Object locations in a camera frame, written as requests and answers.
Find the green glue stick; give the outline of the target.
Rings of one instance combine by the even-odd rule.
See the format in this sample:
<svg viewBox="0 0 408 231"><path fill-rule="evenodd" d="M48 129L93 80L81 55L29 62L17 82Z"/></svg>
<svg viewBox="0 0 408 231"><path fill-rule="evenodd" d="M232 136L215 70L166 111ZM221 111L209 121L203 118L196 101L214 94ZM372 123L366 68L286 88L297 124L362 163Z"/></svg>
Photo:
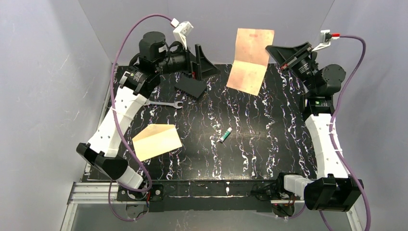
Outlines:
<svg viewBox="0 0 408 231"><path fill-rule="evenodd" d="M224 142L225 139L231 134L232 128L228 128L225 133L218 139L219 142Z"/></svg>

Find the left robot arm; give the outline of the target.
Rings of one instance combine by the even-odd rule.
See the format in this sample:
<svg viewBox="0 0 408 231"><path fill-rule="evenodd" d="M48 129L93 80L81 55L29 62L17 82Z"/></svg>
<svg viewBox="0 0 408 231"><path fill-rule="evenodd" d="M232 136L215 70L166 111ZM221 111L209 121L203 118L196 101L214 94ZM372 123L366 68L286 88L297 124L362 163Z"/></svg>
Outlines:
<svg viewBox="0 0 408 231"><path fill-rule="evenodd" d="M137 173L127 160L118 156L118 149L127 143L124 133L160 84L162 75L176 72L182 74L178 88L188 93L204 90L203 80L220 71L206 58L199 44L192 53L178 40L168 44L162 32L144 34L139 42L139 52L130 60L119 80L119 88L111 90L111 107L105 118L87 142L78 144L76 152L122 187L140 192L143 181L151 180L150 175Z"/></svg>

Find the cream paper letter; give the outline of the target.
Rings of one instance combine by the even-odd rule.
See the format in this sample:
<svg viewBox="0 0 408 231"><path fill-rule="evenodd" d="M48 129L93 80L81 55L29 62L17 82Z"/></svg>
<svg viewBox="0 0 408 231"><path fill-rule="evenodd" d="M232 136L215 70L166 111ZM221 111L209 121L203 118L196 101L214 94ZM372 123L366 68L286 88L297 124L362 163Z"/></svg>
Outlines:
<svg viewBox="0 0 408 231"><path fill-rule="evenodd" d="M269 62L266 46L274 39L274 30L238 28L235 56L226 87L254 96L259 94Z"/></svg>

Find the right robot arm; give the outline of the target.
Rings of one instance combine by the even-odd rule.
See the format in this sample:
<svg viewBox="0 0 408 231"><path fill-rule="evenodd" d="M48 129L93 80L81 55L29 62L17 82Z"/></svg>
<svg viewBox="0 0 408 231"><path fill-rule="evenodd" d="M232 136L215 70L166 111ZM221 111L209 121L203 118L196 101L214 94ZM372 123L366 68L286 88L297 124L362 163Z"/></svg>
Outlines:
<svg viewBox="0 0 408 231"><path fill-rule="evenodd" d="M280 173L269 185L273 195L286 194L303 199L309 210L347 212L360 197L361 191L342 164L334 147L333 96L339 92L346 71L338 64L319 68L317 52L306 42L296 47L267 45L266 51L279 65L280 71L291 71L302 81L306 93L302 95L299 109L308 129L317 161L317 178L307 179L297 173Z"/></svg>

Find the cream paper envelope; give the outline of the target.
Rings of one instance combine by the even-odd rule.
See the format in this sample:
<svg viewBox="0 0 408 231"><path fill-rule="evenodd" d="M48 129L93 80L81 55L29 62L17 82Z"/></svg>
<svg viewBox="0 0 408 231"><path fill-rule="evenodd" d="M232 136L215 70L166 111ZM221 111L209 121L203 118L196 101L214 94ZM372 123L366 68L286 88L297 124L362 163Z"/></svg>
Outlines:
<svg viewBox="0 0 408 231"><path fill-rule="evenodd" d="M182 147L175 125L149 124L132 139L136 157L146 161Z"/></svg>

